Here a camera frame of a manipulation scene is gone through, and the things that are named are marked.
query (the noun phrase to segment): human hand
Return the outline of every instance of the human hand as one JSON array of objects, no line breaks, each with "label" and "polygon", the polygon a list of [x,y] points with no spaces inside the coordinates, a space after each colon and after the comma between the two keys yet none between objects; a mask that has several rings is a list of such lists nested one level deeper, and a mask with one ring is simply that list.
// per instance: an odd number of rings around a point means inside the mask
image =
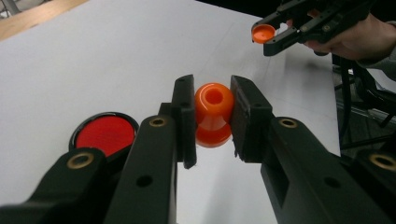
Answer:
[{"label": "human hand", "polygon": [[[311,17],[318,14],[315,10],[308,13]],[[316,40],[304,44],[316,52],[333,53],[354,61],[375,62],[388,57],[396,46],[396,27],[369,14],[365,20],[324,44]]]}]

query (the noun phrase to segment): finger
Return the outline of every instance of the finger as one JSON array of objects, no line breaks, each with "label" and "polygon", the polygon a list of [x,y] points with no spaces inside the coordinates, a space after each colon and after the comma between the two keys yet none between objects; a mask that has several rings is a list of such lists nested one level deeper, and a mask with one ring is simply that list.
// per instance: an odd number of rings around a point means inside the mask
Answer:
[{"label": "finger", "polygon": [[361,54],[355,50],[350,50],[343,45],[337,45],[332,48],[332,53],[340,57],[357,61],[361,59]]},{"label": "finger", "polygon": [[331,46],[325,45],[325,44],[320,44],[316,40],[308,40],[304,43],[307,47],[311,48],[313,51],[318,52],[318,53],[331,53],[332,48]]},{"label": "finger", "polygon": [[308,11],[308,13],[307,13],[307,15],[312,18],[318,17],[319,14],[320,14],[320,12],[316,9],[312,9],[312,10]]},{"label": "finger", "polygon": [[288,27],[293,26],[293,20],[287,20],[286,24],[288,25]]}]

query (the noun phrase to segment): orange plastic part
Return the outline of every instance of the orange plastic part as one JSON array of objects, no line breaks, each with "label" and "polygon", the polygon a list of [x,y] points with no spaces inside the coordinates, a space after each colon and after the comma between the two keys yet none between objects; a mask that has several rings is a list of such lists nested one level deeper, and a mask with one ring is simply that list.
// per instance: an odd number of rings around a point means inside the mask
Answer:
[{"label": "orange plastic part", "polygon": [[219,84],[208,83],[195,93],[196,142],[202,147],[219,147],[231,136],[233,94]]},{"label": "orange plastic part", "polygon": [[275,35],[275,28],[272,25],[261,24],[253,28],[251,37],[258,44],[265,44]]}]

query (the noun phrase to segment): orange object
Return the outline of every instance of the orange object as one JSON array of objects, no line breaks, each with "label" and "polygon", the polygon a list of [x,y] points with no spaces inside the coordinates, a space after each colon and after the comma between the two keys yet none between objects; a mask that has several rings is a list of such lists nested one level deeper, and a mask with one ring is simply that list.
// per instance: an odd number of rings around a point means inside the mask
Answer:
[{"label": "orange object", "polygon": [[255,26],[251,31],[251,37],[254,42],[264,44],[272,39],[275,35],[275,28],[272,25],[261,24]]},{"label": "orange object", "polygon": [[233,94],[219,84],[208,83],[195,93],[196,142],[202,147],[219,147],[231,136]]}]

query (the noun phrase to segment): red disc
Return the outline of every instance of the red disc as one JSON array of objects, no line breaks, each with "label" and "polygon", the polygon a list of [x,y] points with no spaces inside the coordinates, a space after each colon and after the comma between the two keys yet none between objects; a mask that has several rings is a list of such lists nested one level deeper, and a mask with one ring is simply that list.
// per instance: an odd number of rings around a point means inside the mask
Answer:
[{"label": "red disc", "polygon": [[105,116],[87,123],[79,132],[76,147],[96,147],[108,157],[134,141],[134,127],[128,120]]}]

